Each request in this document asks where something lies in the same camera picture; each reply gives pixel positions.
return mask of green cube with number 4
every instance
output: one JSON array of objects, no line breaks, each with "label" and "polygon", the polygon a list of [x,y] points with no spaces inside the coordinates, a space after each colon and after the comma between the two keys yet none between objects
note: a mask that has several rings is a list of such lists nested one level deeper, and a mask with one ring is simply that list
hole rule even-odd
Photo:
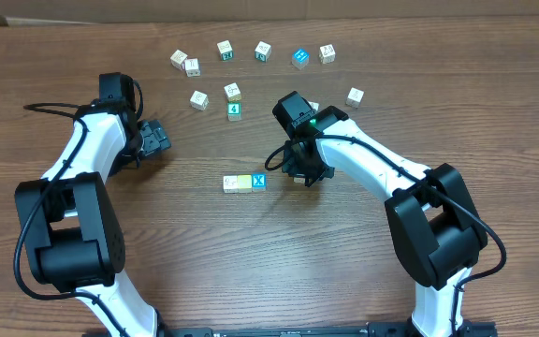
[{"label": "green cube with number 4", "polygon": [[242,119],[240,114],[240,102],[228,103],[228,121],[239,121]]}]

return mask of wooden table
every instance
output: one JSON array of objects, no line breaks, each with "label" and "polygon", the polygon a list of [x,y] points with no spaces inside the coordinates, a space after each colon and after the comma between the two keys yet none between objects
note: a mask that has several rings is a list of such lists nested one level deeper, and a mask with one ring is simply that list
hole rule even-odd
[{"label": "wooden table", "polygon": [[[216,47],[225,39],[229,62]],[[267,64],[254,58],[259,40],[272,46]],[[328,43],[336,62],[322,66]],[[312,56],[302,71],[290,64],[298,48]],[[202,77],[170,65],[176,49],[198,57]],[[509,254],[503,272],[468,286],[464,316],[496,321],[501,336],[539,336],[539,17],[0,28],[0,336],[101,328],[77,300],[31,300],[16,286],[13,194],[53,164],[72,130],[22,105],[88,103],[97,76],[113,71],[140,81],[144,117],[173,143],[108,183],[125,268],[172,327],[358,325],[412,312],[414,282],[384,206],[343,173],[308,189],[274,171],[267,192],[223,193],[223,175],[262,170],[284,142],[271,109],[298,90],[393,151],[463,174]],[[223,87],[234,81],[240,122],[226,118]],[[344,105],[351,87],[365,91],[358,110]],[[205,111],[190,107],[194,90],[209,95]],[[490,241],[476,270],[498,259]],[[30,286],[52,291],[23,266]]]}]

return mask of wooden tabletop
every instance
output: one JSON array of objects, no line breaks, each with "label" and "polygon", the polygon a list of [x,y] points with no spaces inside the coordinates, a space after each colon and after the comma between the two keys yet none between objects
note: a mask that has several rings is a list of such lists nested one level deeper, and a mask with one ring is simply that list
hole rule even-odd
[{"label": "wooden tabletop", "polygon": [[[221,62],[216,43],[235,59]],[[256,44],[272,46],[269,62]],[[320,65],[322,45],[336,61]],[[311,61],[290,64],[303,48]],[[197,57],[199,78],[169,62]],[[371,137],[431,167],[456,167],[482,218],[503,238],[506,268],[467,287],[463,314],[501,336],[539,336],[539,17],[223,22],[0,28],[0,336],[78,336],[102,326],[77,300],[21,293],[12,253],[13,199],[66,146],[63,118],[22,110],[86,104],[98,75],[137,79],[144,117],[172,141],[162,157],[107,188],[126,241],[125,269],[172,327],[360,325],[411,314],[414,282],[397,260],[384,206],[337,172],[306,188],[278,171],[268,191],[227,195],[222,176],[261,171],[284,143],[271,115],[293,90],[347,113]],[[226,118],[223,87],[242,91],[242,121]],[[344,105],[365,91],[359,109]],[[194,90],[209,95],[190,107]],[[65,220],[55,227],[73,227]],[[490,241],[476,271],[498,262]],[[38,285],[23,262],[29,286]]]}]

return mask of letter cube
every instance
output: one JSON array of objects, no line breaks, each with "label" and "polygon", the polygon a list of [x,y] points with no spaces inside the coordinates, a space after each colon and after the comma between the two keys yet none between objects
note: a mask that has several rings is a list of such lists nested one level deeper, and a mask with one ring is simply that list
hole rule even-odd
[{"label": "letter cube", "polygon": [[254,173],[253,177],[253,192],[266,190],[266,175],[264,173]]},{"label": "letter cube", "polygon": [[198,67],[198,59],[188,59],[184,61],[184,71],[186,71],[186,76],[201,76],[201,69]]},{"label": "letter cube", "polygon": [[239,178],[224,176],[224,193],[239,193]]},{"label": "letter cube", "polygon": [[311,109],[315,110],[315,112],[319,111],[319,103],[315,103],[315,102],[307,102],[307,103],[309,103],[309,105],[311,106]]},{"label": "letter cube", "polygon": [[358,108],[359,104],[361,104],[361,98],[363,98],[363,92],[358,89],[351,88],[351,92],[348,93],[348,97],[346,98],[346,105],[353,108]]},{"label": "letter cube", "polygon": [[230,41],[228,40],[218,43],[217,49],[220,50],[220,56],[222,57],[222,61],[226,61],[234,57],[232,46],[230,45]]},{"label": "letter cube", "polygon": [[321,63],[326,64],[334,62],[334,60],[336,60],[336,51],[334,51],[332,45],[319,47],[319,61],[321,61]]},{"label": "letter cube", "polygon": [[240,175],[239,180],[239,193],[250,193],[253,191],[253,181],[251,180],[251,175]]},{"label": "letter cube", "polygon": [[228,121],[239,121],[241,119],[240,102],[228,103]]},{"label": "letter cube", "polygon": [[180,51],[176,50],[172,57],[169,58],[169,61],[172,63],[173,66],[177,67],[179,70],[184,69],[184,61],[186,60],[187,55]]},{"label": "letter cube", "polygon": [[259,41],[255,48],[255,58],[261,62],[267,62],[271,54],[271,46],[263,41]]},{"label": "letter cube", "polygon": [[298,69],[302,70],[309,64],[309,53],[303,49],[299,49],[292,55],[292,64]]},{"label": "letter cube", "polygon": [[228,102],[238,102],[242,99],[239,86],[236,83],[228,84],[224,87],[224,91],[226,92]]},{"label": "letter cube", "polygon": [[207,95],[198,92],[197,90],[195,90],[195,92],[191,96],[191,106],[195,109],[203,111],[205,108],[207,108],[207,105],[209,103],[210,100],[207,98]]}]

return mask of blue cube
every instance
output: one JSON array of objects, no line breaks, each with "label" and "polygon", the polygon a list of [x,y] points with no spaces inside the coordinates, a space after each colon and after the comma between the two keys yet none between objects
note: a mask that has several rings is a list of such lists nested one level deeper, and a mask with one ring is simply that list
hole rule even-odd
[{"label": "blue cube", "polygon": [[254,173],[251,177],[253,178],[253,192],[266,190],[266,175],[264,173]]},{"label": "blue cube", "polygon": [[309,64],[309,53],[304,49],[299,49],[292,55],[292,64],[298,70],[303,69],[307,64]]}]

